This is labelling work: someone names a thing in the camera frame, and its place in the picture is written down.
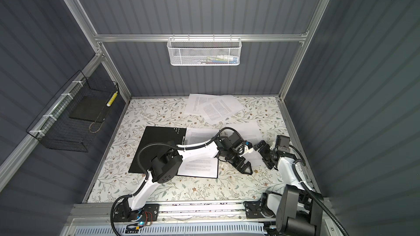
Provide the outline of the grey folder with black inside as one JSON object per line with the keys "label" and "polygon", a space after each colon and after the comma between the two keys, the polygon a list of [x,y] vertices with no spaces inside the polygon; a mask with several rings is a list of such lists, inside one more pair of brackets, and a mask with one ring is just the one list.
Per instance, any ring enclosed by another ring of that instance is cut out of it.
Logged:
{"label": "grey folder with black inside", "polygon": [[172,145],[184,145],[187,128],[171,128],[171,127],[154,127],[147,126],[143,132],[139,146],[135,153],[135,157],[139,156],[142,166],[149,168],[151,160],[154,157],[161,156],[166,150],[166,147],[153,146],[145,149],[142,153],[140,149],[151,143],[167,143]]}

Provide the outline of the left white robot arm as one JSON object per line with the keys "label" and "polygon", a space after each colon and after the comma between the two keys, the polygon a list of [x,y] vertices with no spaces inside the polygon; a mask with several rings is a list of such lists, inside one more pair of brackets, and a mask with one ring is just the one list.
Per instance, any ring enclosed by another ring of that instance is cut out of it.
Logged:
{"label": "left white robot arm", "polygon": [[[142,154],[155,148],[163,148],[163,151],[154,156],[150,165],[146,167],[142,163]],[[132,193],[120,196],[114,201],[110,210],[110,220],[114,222],[117,215],[122,215],[124,221],[134,221],[134,212],[143,212],[151,194],[159,185],[174,178],[183,163],[207,157],[222,157],[241,174],[251,175],[252,165],[244,158],[244,154],[251,151],[253,144],[231,127],[223,128],[214,137],[202,143],[172,145],[159,142],[145,145],[136,156],[136,162],[144,172],[145,179]]]}

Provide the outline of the printed sheet near left arm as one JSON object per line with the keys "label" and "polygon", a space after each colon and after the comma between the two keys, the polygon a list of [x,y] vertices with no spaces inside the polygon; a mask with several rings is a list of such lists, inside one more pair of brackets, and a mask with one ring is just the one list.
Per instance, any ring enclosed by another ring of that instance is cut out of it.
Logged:
{"label": "printed sheet near left arm", "polygon": [[217,124],[243,109],[244,106],[236,97],[224,95],[201,104],[199,113],[209,124]]}

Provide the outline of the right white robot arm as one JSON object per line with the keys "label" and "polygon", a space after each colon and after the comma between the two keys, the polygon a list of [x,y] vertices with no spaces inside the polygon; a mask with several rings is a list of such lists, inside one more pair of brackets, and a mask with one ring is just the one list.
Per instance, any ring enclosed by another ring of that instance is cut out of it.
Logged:
{"label": "right white robot arm", "polygon": [[306,162],[290,138],[278,135],[273,148],[265,141],[254,146],[268,169],[280,172],[285,187],[283,192],[265,192],[260,200],[260,213],[276,217],[276,234],[286,236],[319,236],[323,210],[318,202],[322,196],[311,189],[298,164]]}

